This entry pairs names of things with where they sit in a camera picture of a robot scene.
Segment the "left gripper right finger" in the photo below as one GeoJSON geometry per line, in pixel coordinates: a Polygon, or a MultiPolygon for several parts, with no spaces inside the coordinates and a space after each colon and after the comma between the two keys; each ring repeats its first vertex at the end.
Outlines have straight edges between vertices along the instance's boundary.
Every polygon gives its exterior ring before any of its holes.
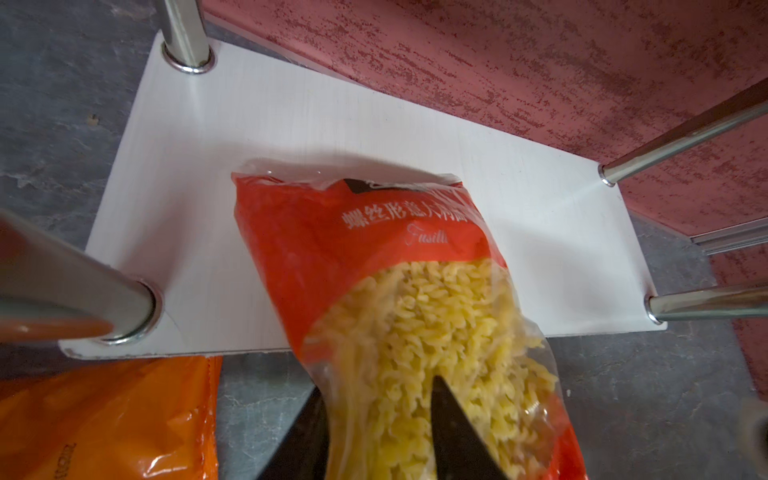
{"type": "Polygon", "coordinates": [[[441,376],[432,379],[430,413],[438,479],[506,479],[441,376]]]}

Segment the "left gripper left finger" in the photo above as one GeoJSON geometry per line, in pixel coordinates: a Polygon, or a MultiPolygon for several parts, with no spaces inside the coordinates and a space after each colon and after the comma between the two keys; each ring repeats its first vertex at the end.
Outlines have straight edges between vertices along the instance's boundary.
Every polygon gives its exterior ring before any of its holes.
{"type": "Polygon", "coordinates": [[[328,417],[315,387],[257,479],[324,480],[328,455],[328,417]]]}

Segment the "red macaroni bag large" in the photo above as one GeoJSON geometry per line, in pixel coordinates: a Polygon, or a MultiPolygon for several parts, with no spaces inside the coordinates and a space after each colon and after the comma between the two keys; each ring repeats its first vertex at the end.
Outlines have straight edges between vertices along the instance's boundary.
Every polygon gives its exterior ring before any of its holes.
{"type": "Polygon", "coordinates": [[[320,390],[325,479],[437,479],[441,376],[506,479],[583,479],[554,355],[453,176],[249,165],[234,217],[290,348],[320,390]]]}

